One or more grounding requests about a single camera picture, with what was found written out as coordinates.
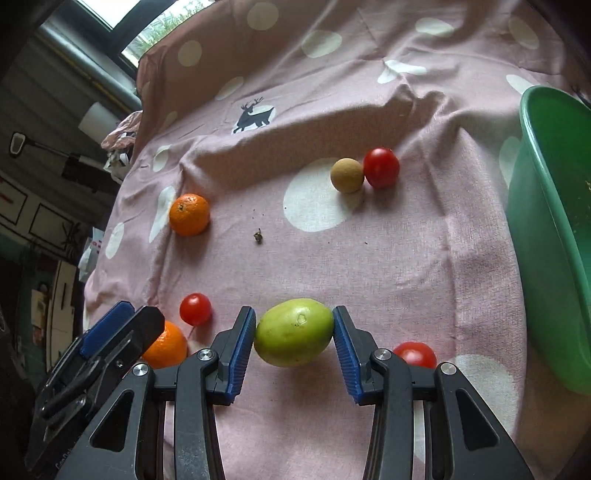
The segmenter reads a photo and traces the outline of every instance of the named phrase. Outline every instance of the crumpled cloth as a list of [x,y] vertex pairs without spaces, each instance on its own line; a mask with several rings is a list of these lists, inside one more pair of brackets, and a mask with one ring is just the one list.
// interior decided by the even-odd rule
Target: crumpled cloth
[[124,150],[135,144],[135,137],[142,119],[142,111],[133,112],[125,118],[115,130],[113,130],[100,143],[103,150]]
[[119,185],[123,183],[125,177],[131,168],[131,157],[133,155],[133,146],[124,150],[113,150],[109,152],[107,163],[103,170],[111,174],[111,178]]

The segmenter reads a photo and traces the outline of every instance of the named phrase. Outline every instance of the white polka dot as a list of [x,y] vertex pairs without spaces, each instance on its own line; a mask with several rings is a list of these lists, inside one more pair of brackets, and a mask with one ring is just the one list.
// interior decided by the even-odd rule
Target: white polka dot
[[166,118],[164,119],[164,123],[162,124],[162,126],[160,127],[160,131],[163,132],[164,130],[166,130],[168,127],[170,127],[170,125],[172,125],[173,123],[175,123],[176,119],[177,119],[178,113],[177,112],[170,112]]
[[515,167],[515,160],[517,160],[520,146],[521,142],[517,137],[509,137],[503,142],[499,152],[499,167],[507,188],[509,188],[509,184],[511,183],[513,168]]
[[507,369],[496,360],[475,353],[458,355],[453,363],[512,436],[519,410],[519,392]]
[[224,100],[224,98],[230,96],[236,90],[238,90],[242,85],[244,85],[244,77],[234,77],[232,80],[228,81],[220,91],[215,96],[216,100]]
[[534,86],[533,83],[528,82],[526,79],[521,78],[518,75],[507,75],[505,78],[507,79],[507,82],[509,82],[509,85],[522,95],[529,87]]
[[168,161],[168,149],[170,145],[163,145],[156,151],[156,155],[154,156],[154,161],[152,162],[152,170],[160,171],[166,165]]
[[301,43],[301,49],[306,56],[317,59],[333,53],[343,43],[343,37],[338,33],[326,30],[315,30]]
[[529,50],[537,50],[540,46],[538,35],[519,17],[511,17],[509,19],[509,31],[515,41],[522,47],[528,48]]
[[258,2],[249,10],[246,16],[248,26],[253,30],[269,30],[277,23],[279,10],[270,2]]
[[140,97],[142,97],[142,100],[148,96],[149,90],[150,90],[150,81],[148,80],[146,83],[144,83],[144,85],[142,86],[142,90],[140,92]]
[[201,44],[197,40],[189,40],[178,50],[178,61],[183,67],[192,67],[197,64],[202,53]]
[[378,83],[388,83],[394,80],[398,73],[411,73],[412,75],[425,75],[427,69],[418,65],[409,65],[396,60],[386,60],[384,71],[378,77]]
[[242,127],[238,128],[238,120],[236,120],[236,123],[233,125],[232,127],[232,133],[241,133],[243,131],[246,130],[254,130],[256,128],[262,128],[265,127],[268,123],[271,123],[273,121],[273,119],[275,118],[275,107],[272,105],[257,105],[256,107],[254,107],[252,109],[252,113],[250,114],[251,116],[257,115],[259,113],[264,113],[264,112],[269,112],[269,115],[262,115],[261,117],[257,118],[257,120],[259,120],[258,124],[256,123],[256,121],[254,121],[253,123],[251,123],[250,125],[244,127],[244,130],[242,129]]
[[88,318],[88,309],[86,308],[86,300],[84,301],[84,309],[82,310],[82,332],[90,328],[90,319]]
[[123,240],[123,234],[125,233],[125,224],[119,222],[113,228],[113,232],[111,233],[111,237],[109,238],[109,243],[107,244],[107,248],[105,248],[105,255],[108,259],[111,259],[117,253],[119,249],[119,245]]
[[283,197],[283,213],[294,227],[320,232],[351,217],[363,200],[363,189],[341,194],[330,182],[330,169],[338,158],[320,158],[293,178]]
[[425,463],[425,416],[422,401],[413,402],[414,454]]
[[414,28],[419,33],[435,35],[436,37],[451,37],[455,28],[438,18],[424,17],[417,20]]
[[150,230],[150,238],[148,239],[150,243],[154,241],[160,230],[168,225],[168,213],[176,200],[176,196],[177,193],[173,186],[166,187],[158,195],[158,209],[156,210],[156,217],[154,217],[154,223]]

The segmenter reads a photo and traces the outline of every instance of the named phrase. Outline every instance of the guava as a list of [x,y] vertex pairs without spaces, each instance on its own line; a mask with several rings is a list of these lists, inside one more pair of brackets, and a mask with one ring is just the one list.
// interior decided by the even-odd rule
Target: guava
[[287,300],[268,310],[256,326],[255,350],[276,367],[305,365],[330,343],[332,312],[313,299]]

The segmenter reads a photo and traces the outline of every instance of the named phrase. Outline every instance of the green plastic basin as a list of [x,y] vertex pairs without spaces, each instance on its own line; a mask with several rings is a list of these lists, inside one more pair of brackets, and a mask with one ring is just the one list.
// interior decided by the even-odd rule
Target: green plastic basin
[[591,110],[529,88],[506,209],[535,348],[570,390],[591,394]]

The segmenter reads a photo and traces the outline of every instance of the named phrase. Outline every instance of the cherry tomato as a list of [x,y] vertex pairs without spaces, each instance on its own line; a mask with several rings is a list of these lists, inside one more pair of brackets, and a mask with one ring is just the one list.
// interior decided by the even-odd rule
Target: cherry tomato
[[425,343],[404,342],[398,345],[393,352],[409,365],[427,368],[435,368],[437,366],[435,353]]
[[203,293],[191,293],[178,309],[184,322],[194,327],[207,322],[212,316],[212,304]]
[[394,185],[399,172],[400,163],[389,148],[374,148],[363,159],[363,175],[374,189]]

